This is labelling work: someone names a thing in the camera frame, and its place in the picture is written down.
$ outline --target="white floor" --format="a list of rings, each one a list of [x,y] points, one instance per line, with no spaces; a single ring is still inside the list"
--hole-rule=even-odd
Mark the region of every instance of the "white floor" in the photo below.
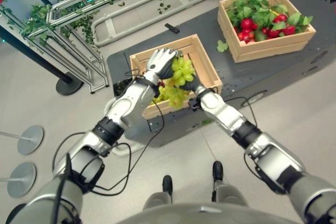
[[[162,32],[166,22],[177,25],[217,3],[217,0],[205,1],[107,45],[102,52],[108,57]],[[253,105],[262,130],[295,152],[310,173],[333,184],[336,184],[335,78],[336,62]],[[40,148],[29,156],[17,153],[16,140],[0,137],[3,143],[0,177],[9,176],[12,169],[24,161],[37,166],[36,183],[21,199],[10,198],[6,184],[0,184],[2,222],[13,207],[28,202],[51,179],[51,157],[60,141],[72,132],[91,129],[101,119],[104,104],[113,96],[111,88],[90,95],[84,87],[74,95],[62,97],[55,91],[56,81],[54,76],[9,45],[0,45],[0,131],[20,134],[33,124],[42,125],[46,131]],[[248,109],[242,112],[251,119]],[[254,178],[244,165],[242,149],[215,124],[210,124],[162,148],[149,149],[132,173],[123,194],[116,197],[85,195],[83,222],[116,223],[141,211],[149,195],[161,190],[165,174],[173,177],[175,202],[209,202],[214,160],[223,163],[226,178],[243,192],[251,207],[299,221],[287,197],[275,195]],[[127,158],[110,155],[104,162],[106,170],[99,184],[112,185],[124,175]]]

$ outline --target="silver metal arm segment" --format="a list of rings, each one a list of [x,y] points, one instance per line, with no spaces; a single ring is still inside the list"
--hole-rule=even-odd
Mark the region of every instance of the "silver metal arm segment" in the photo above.
[[[195,92],[206,115],[245,149],[254,160],[257,173],[270,189],[288,195],[305,223],[336,221],[335,186],[309,175],[295,154],[248,122],[218,94],[201,84]]]

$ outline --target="gray table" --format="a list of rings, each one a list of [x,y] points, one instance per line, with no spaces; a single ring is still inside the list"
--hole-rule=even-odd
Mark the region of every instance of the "gray table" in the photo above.
[[[165,31],[135,46],[111,55],[108,60],[113,82],[127,79],[125,72],[130,70],[129,55],[167,42],[198,34],[218,75],[223,82],[222,97],[253,97],[263,93],[270,95],[293,82],[319,71],[335,58],[335,14],[334,6],[325,0],[290,0],[305,15],[313,15],[313,27],[317,30],[306,47],[299,52],[273,56],[258,60],[234,63],[229,51],[217,51],[217,41],[225,41],[217,22],[218,8],[212,9],[178,26],[180,33]],[[239,108],[243,99],[231,101]],[[162,146],[205,123],[206,116],[201,111],[182,109],[164,116],[165,129],[153,141],[152,147]],[[161,118],[143,120],[139,125],[125,132],[129,139],[146,143],[161,127]]]

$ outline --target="wire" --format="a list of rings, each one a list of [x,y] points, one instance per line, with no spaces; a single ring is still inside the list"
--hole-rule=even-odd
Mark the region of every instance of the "wire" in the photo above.
[[[53,206],[53,211],[51,213],[51,224],[56,224],[57,223],[57,217],[58,217],[58,210],[59,210],[59,205],[61,202],[61,197],[62,197],[62,191],[64,188],[65,181],[67,177],[70,175],[72,169],[71,169],[71,159],[69,153],[67,153],[66,156],[66,167],[64,174],[61,175],[61,181],[58,185],[56,196],[55,196],[55,201],[54,201],[54,206]]]
[[[250,102],[248,101],[248,99],[246,97],[235,97],[235,98],[231,98],[231,99],[225,100],[224,102],[229,102],[229,101],[233,101],[233,100],[236,100],[236,99],[244,99],[245,102],[247,102],[247,105],[249,106],[249,108],[251,110],[251,114],[253,116],[254,123],[255,123],[256,127],[258,127],[256,116],[254,115],[252,106],[251,106]]]
[[[142,153],[140,154],[140,156],[138,157],[138,159],[135,161],[135,163],[133,164],[132,168],[130,169],[130,172],[124,176],[121,180],[119,180],[115,185],[113,185],[112,187],[110,188],[104,188],[102,186],[96,186],[102,190],[105,190],[105,191],[110,191],[112,189],[114,189],[116,186],[118,186],[121,182],[123,182],[129,175],[130,173],[134,170],[135,166],[137,165],[137,163],[139,162],[140,158],[142,157],[142,155],[144,154],[144,152],[146,151],[147,147],[151,144],[151,142],[153,141],[153,139],[159,135],[159,133],[163,130],[164,126],[165,126],[165,122],[164,122],[164,117],[163,117],[163,114],[162,114],[162,111],[161,109],[159,108],[159,106],[157,105],[156,102],[154,102],[154,104],[156,105],[156,107],[158,108],[159,112],[160,112],[160,115],[161,115],[161,119],[162,119],[162,127],[159,129],[159,131],[151,137],[151,139],[148,141],[148,143],[146,144],[145,148],[143,149]]]
[[[120,143],[120,144],[114,145],[114,146],[111,147],[110,149],[113,149],[114,147],[117,147],[117,146],[119,146],[119,145],[126,145],[127,148],[128,148],[128,150],[129,150],[129,154],[130,154],[130,156],[129,156],[129,162],[128,162],[127,175],[125,176],[126,181],[125,181],[125,184],[124,184],[123,188],[122,188],[118,193],[114,193],[114,194],[103,194],[103,193],[100,193],[100,192],[98,192],[98,191],[94,191],[94,190],[92,190],[92,189],[89,190],[91,193],[93,193],[93,194],[97,194],[97,195],[100,195],[100,196],[116,196],[116,195],[121,194],[121,193],[125,190],[125,188],[126,188],[126,186],[127,186],[127,184],[128,184],[129,176],[130,176],[132,151],[131,151],[131,147],[130,147],[130,145],[127,144],[127,143]]]
[[[76,136],[76,135],[81,135],[81,134],[85,134],[85,132],[76,132],[76,133],[72,133],[70,135],[68,135],[60,144],[59,146],[56,148],[54,156],[52,157],[52,161],[51,161],[51,171],[53,172],[55,169],[55,160],[57,157],[57,154],[59,152],[59,149],[61,149],[62,145],[71,137]]]
[[[253,172],[253,170],[249,167],[249,165],[247,164],[247,161],[246,161],[246,153],[244,152],[244,155],[243,155],[243,158],[244,158],[244,162],[245,162],[245,165],[247,166],[247,168],[250,170],[250,172],[256,176],[256,178],[260,179],[261,181],[263,181],[262,178],[260,178],[255,172]]]

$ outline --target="wooden crate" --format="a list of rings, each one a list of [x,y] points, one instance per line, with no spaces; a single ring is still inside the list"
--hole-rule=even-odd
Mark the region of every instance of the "wooden crate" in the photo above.
[[[207,88],[214,88],[219,94],[222,92],[222,81],[212,65],[197,34],[131,55],[131,69],[139,69],[140,73],[143,73],[145,71],[147,61],[153,54],[154,50],[158,48],[171,48],[182,51],[184,58],[191,59],[193,67],[195,68],[196,74],[198,75],[201,83]],[[195,97],[193,92],[191,92],[188,95],[188,99],[183,102],[183,108],[188,107],[188,100],[192,97]],[[181,109],[169,106],[169,101],[159,102],[157,105],[163,114]],[[142,115],[144,118],[150,119],[160,115],[160,113],[155,104],[153,104],[149,105]]]
[[[234,1],[235,0],[220,1],[218,22],[235,62],[254,60],[302,50],[316,32],[312,25],[308,25],[303,33],[242,45],[226,13],[226,9],[230,8]],[[298,12],[289,0],[268,0],[268,2],[271,5],[286,5],[289,15]]]

